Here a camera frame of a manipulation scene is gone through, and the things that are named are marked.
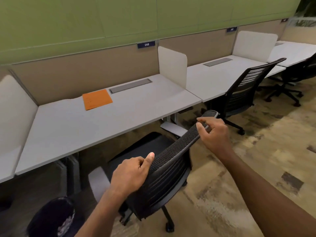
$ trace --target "black trash can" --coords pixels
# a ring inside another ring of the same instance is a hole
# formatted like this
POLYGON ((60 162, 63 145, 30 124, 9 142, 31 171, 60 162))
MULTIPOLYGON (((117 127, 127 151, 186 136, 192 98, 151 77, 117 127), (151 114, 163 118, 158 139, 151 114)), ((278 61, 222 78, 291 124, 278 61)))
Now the black trash can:
POLYGON ((26 229, 29 237, 74 237, 84 224, 74 203, 68 197, 60 197, 45 204, 33 217, 26 229))

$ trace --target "white desk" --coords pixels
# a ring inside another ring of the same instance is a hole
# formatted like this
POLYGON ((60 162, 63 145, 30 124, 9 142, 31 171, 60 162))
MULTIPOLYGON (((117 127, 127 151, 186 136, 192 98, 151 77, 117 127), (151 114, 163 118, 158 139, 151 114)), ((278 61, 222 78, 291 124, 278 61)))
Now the white desk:
POLYGON ((147 78, 152 83, 110 94, 113 103, 89 111, 82 97, 40 106, 15 173, 22 174, 201 102, 160 74, 147 78))
MULTIPOLYGON (((247 68, 266 64, 235 55, 223 58, 232 60, 211 67, 201 63, 187 69, 186 89, 201 98, 203 102, 224 95, 247 68)), ((275 66, 267 77, 283 70, 285 67, 275 66)))
POLYGON ((282 45, 275 46, 272 49, 268 62, 276 61, 277 59, 285 57, 286 60, 279 63, 279 66, 289 67, 294 64, 300 63, 316 53, 316 45, 278 41, 282 45))

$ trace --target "hand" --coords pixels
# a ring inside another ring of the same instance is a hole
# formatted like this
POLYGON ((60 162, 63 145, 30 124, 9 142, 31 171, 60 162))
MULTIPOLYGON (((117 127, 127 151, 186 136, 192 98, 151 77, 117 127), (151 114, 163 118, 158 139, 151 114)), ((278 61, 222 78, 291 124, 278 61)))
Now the hand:
POLYGON ((146 159, 140 156, 125 159, 113 172, 110 189, 126 199, 145 182, 154 157, 151 152, 146 159))
POLYGON ((199 122, 196 126, 200 138, 211 152, 219 157, 233 151, 229 139, 228 127, 222 119, 216 119, 214 117, 199 117, 197 120, 199 122), (208 133, 200 122, 205 122, 209 127, 211 127, 211 132, 208 133))

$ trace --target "office chair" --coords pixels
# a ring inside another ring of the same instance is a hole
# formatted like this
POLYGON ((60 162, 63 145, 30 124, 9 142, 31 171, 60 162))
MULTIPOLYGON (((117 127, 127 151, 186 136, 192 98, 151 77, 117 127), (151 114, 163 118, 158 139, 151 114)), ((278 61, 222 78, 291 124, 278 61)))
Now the office chair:
POLYGON ((300 101, 294 95, 292 95, 292 93, 298 93, 297 97, 299 98, 303 97, 303 93, 301 91, 288 89, 286 88, 286 85, 294 86, 293 82, 310 79, 314 76, 316 76, 316 53, 301 63, 287 67, 285 71, 282 72, 282 80, 269 77, 272 80, 283 82, 282 85, 276 84, 274 86, 260 86, 258 91, 261 91, 262 89, 274 90, 274 92, 265 99, 266 102, 271 102, 271 97, 279 96, 281 93, 284 93, 295 101, 293 104, 295 107, 300 107, 300 101))
POLYGON ((244 135, 245 131, 241 126, 226 118, 239 114, 253 106, 253 97, 261 81, 278 63, 285 60, 286 58, 281 58, 271 63, 246 69, 219 101, 211 103, 212 109, 218 111, 219 118, 225 124, 239 129, 238 134, 244 135))
MULTIPOLYGON (((216 111, 207 111, 203 116, 217 115, 216 111)), ((145 157, 148 153, 154 152, 156 156, 145 183, 138 191, 129 195, 120 207, 121 223, 126 225, 133 213, 142 220, 162 209, 168 220, 166 231, 173 232, 174 223, 165 204, 187 184, 186 179, 192 169, 189 148, 197 139, 199 134, 195 125, 176 141, 157 132, 146 135, 115 156, 107 166, 98 167, 89 174, 90 186, 96 200, 101 199, 109 187, 114 170, 123 160, 136 156, 145 157)))

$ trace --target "orange paper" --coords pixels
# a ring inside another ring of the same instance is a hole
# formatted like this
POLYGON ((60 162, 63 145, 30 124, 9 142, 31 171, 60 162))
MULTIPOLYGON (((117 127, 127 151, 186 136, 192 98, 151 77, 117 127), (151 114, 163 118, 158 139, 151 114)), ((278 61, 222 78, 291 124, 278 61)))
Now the orange paper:
POLYGON ((86 111, 96 107, 112 103, 112 99, 106 90, 95 91, 82 95, 86 111))

